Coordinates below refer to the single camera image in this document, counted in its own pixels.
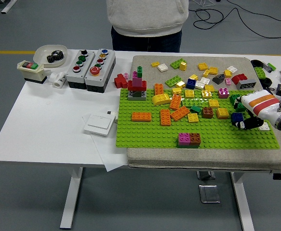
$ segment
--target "white bowl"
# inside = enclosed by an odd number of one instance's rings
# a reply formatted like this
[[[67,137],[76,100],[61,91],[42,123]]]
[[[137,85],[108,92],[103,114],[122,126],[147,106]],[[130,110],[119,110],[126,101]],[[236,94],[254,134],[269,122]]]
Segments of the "white bowl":
[[[47,56],[51,55],[53,51],[60,50],[63,52],[63,59],[49,63]],[[67,48],[63,45],[45,45],[38,48],[33,56],[33,61],[38,64],[44,64],[44,67],[61,66],[67,57]]]

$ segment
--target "lego baseplate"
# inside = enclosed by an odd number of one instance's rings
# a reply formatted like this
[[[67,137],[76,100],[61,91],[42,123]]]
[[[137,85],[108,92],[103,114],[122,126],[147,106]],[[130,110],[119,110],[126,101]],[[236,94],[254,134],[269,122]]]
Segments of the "lego baseplate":
[[[251,90],[231,90],[230,96],[234,94],[246,95]],[[172,95],[171,90],[164,93]],[[209,99],[203,99],[201,91],[196,90],[193,104],[199,107],[208,107]],[[212,99],[217,99],[221,108],[227,108],[229,114],[235,112],[230,99],[219,99],[217,92],[212,94]],[[217,119],[216,108],[213,109],[214,116],[211,119],[202,118],[199,114],[199,123],[189,123],[187,116],[175,122],[171,126],[160,125],[160,110],[168,109],[169,104],[154,106],[152,97],[154,90],[147,89],[146,101],[129,101],[127,89],[121,89],[120,107],[117,130],[117,147],[128,148],[176,148],[178,133],[200,133],[203,149],[279,149],[280,146],[270,126],[269,131],[259,131],[257,128],[241,130],[231,124],[231,119]],[[151,122],[132,122],[132,112],[151,112]]]

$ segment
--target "black cable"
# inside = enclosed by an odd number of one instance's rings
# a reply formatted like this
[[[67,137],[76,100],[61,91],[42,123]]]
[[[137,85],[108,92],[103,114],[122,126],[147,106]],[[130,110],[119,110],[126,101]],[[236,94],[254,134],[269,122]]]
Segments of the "black cable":
[[[193,23],[194,27],[196,27],[196,28],[198,28],[198,29],[201,29],[201,30],[209,30],[209,29],[211,29],[212,27],[214,27],[214,26],[216,26],[217,24],[219,24],[220,22],[223,22],[223,21],[231,14],[231,12],[233,12],[234,10],[237,11],[238,16],[239,16],[241,22],[242,22],[250,31],[252,31],[253,33],[257,34],[257,35],[260,36],[260,37],[266,38],[266,39],[281,39],[281,36],[279,36],[279,37],[267,37],[267,36],[260,35],[260,34],[258,34],[257,32],[253,31],[252,29],[250,29],[250,28],[245,24],[245,22],[242,20],[241,15],[240,15],[240,13],[239,13],[239,10],[238,10],[238,8],[236,8],[236,7],[233,8],[233,9],[226,15],[226,17],[224,17],[224,15],[223,15],[222,12],[220,12],[220,11],[218,11],[218,10],[216,10],[216,9],[196,9],[196,10],[194,10],[194,11],[193,11],[193,10],[189,10],[189,11],[195,12],[196,15],[197,15],[197,17],[200,18],[200,20],[197,20],[197,21],[195,21],[195,22]],[[222,15],[222,19],[219,20],[218,22],[208,22],[208,20],[211,18],[211,15],[210,15],[210,13],[209,13],[208,11],[215,11],[215,12],[220,13],[220,14]],[[207,19],[201,18],[201,17],[198,15],[198,12],[206,12],[206,13],[208,14],[208,18],[207,18]],[[264,15],[264,16],[273,18],[273,17],[271,17],[271,16],[269,16],[269,15],[266,15],[266,14],[260,14],[260,13],[254,13],[254,12],[250,12],[250,13],[258,14],[258,15]],[[203,27],[196,26],[196,23],[198,23],[198,22],[205,22],[205,23],[213,24],[213,25],[212,25],[211,27],[208,27],[208,28],[203,28]]]

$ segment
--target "white table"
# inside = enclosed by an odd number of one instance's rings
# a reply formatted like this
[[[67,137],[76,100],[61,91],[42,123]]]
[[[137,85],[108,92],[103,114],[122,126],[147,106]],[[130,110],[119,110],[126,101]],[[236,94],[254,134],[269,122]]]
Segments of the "white table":
[[[66,62],[52,70],[66,72],[78,50],[68,50]],[[71,228],[83,167],[102,167],[103,161],[90,136],[83,133],[82,116],[92,112],[116,111],[120,90],[114,85],[119,73],[130,72],[135,55],[246,57],[272,63],[281,69],[281,56],[116,52],[116,65],[105,93],[52,87],[53,79],[44,84],[26,82],[0,132],[0,162],[41,163],[68,167],[72,175],[61,228]],[[277,72],[266,73],[273,87]],[[112,160],[120,156],[116,148],[107,150]],[[232,173],[243,229],[254,230],[241,181],[242,174]]]

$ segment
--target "jeans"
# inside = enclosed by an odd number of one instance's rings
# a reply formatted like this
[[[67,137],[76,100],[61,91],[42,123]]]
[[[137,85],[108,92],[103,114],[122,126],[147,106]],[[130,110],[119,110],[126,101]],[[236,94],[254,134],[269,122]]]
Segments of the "jeans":
[[[130,37],[111,28],[112,47],[115,51],[180,52],[182,31],[160,37]]]

